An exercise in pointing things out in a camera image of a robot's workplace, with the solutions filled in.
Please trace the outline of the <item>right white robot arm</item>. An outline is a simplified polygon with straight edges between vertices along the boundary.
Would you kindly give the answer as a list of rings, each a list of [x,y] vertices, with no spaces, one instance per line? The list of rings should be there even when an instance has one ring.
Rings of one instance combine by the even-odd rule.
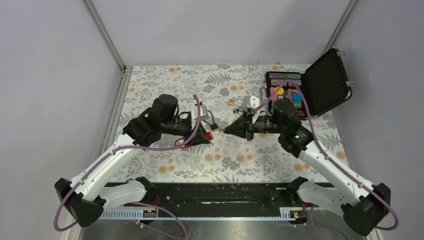
[[[261,115],[254,110],[257,106],[258,98],[247,97],[242,114],[224,133],[247,141],[255,134],[278,134],[277,140],[287,153],[309,164],[333,185],[329,189],[298,177],[287,187],[287,201],[293,206],[306,202],[331,211],[364,237],[376,229],[389,213],[391,189],[363,178],[334,157],[311,130],[302,126],[290,100],[276,100],[271,115]]]

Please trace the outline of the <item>red padlock with keys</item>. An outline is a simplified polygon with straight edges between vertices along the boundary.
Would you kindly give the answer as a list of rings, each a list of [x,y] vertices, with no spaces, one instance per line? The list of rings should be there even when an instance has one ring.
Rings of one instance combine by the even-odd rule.
[[[213,139],[214,137],[211,132],[199,131],[188,144],[183,145],[180,148],[186,149],[197,145],[210,144]]]

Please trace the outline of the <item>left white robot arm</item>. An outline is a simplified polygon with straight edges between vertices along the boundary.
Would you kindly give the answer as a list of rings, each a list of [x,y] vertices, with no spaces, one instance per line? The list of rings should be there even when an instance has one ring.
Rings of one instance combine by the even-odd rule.
[[[153,185],[143,177],[118,186],[106,187],[109,180],[130,160],[144,151],[165,152],[210,144],[212,135],[202,126],[207,107],[194,96],[195,104],[181,118],[176,97],[161,94],[139,116],[131,119],[117,140],[84,171],[67,180],[60,178],[54,188],[60,200],[53,226],[63,232],[94,223],[104,211],[155,200]]]

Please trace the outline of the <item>black cable lock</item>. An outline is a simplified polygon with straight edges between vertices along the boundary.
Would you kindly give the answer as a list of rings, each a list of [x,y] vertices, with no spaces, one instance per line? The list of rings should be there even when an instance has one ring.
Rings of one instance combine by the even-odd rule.
[[[212,123],[209,123],[206,120],[204,120],[203,122],[206,123],[207,125],[209,125],[211,131],[218,130],[219,129],[219,126],[217,125],[217,123],[215,121],[215,117],[214,117],[213,113],[210,110],[208,110],[208,113],[211,116]]]

